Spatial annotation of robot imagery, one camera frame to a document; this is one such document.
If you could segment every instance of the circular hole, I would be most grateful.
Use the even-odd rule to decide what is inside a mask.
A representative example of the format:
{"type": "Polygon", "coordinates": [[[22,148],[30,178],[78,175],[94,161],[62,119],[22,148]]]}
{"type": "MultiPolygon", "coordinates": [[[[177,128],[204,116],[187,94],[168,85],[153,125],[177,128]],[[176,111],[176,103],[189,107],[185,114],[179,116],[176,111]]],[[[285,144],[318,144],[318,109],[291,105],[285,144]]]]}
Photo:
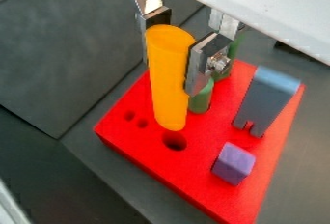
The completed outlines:
{"type": "Polygon", "coordinates": [[[130,120],[133,119],[133,117],[134,117],[134,113],[133,113],[132,111],[128,111],[128,112],[125,113],[125,115],[124,115],[124,119],[125,119],[126,121],[130,121],[130,120]]]}
{"type": "Polygon", "coordinates": [[[173,151],[183,151],[187,147],[187,141],[183,135],[173,131],[167,131],[163,135],[165,146],[173,151]]]}
{"type": "Polygon", "coordinates": [[[140,120],[137,121],[137,127],[144,128],[147,125],[148,125],[147,120],[140,119],[140,120]]]}

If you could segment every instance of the red block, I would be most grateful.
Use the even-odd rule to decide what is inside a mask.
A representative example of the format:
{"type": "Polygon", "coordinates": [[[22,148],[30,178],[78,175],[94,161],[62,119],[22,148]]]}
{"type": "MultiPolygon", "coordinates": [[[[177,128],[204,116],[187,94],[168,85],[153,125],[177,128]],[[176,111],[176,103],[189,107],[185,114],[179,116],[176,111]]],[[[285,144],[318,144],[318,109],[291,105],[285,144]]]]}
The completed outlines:
{"type": "Polygon", "coordinates": [[[155,121],[148,72],[105,114],[94,132],[116,150],[217,222],[252,223],[304,91],[300,86],[261,139],[237,130],[231,121],[255,67],[235,61],[231,77],[215,84],[209,110],[188,113],[181,131],[164,130],[155,121]],[[209,171],[225,142],[251,152],[255,165],[239,186],[209,171]]]}

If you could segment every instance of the blue block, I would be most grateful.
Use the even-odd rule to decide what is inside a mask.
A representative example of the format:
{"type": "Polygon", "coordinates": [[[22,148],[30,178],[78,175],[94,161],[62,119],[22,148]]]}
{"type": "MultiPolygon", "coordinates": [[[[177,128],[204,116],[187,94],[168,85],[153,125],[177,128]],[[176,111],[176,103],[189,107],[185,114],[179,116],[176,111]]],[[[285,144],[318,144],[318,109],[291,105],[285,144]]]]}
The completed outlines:
{"type": "Polygon", "coordinates": [[[253,162],[255,156],[227,142],[215,160],[211,172],[231,185],[237,185],[251,173],[253,162]]]}
{"type": "Polygon", "coordinates": [[[252,123],[249,134],[260,138],[281,108],[297,91],[300,81],[275,70],[255,71],[232,125],[243,129],[252,123]]]}

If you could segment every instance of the purple cube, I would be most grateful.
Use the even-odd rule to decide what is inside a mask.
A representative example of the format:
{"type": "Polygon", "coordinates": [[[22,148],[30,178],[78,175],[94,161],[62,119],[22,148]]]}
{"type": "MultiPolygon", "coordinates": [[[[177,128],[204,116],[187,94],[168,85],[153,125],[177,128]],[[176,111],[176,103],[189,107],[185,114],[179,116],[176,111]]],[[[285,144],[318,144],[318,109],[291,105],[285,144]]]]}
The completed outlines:
{"type": "Polygon", "coordinates": [[[252,170],[255,156],[231,143],[225,143],[211,172],[231,185],[237,185],[252,170]]]}

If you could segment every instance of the yellow cylinder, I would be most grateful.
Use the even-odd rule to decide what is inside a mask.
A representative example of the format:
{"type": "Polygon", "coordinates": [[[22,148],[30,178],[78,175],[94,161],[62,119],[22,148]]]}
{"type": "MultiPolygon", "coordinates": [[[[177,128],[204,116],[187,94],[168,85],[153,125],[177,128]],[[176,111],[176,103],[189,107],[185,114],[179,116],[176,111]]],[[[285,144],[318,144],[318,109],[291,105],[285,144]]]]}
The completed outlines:
{"type": "Polygon", "coordinates": [[[145,31],[147,56],[155,118],[168,130],[185,125],[188,95],[184,74],[193,37],[180,28],[155,25],[145,31]]]}

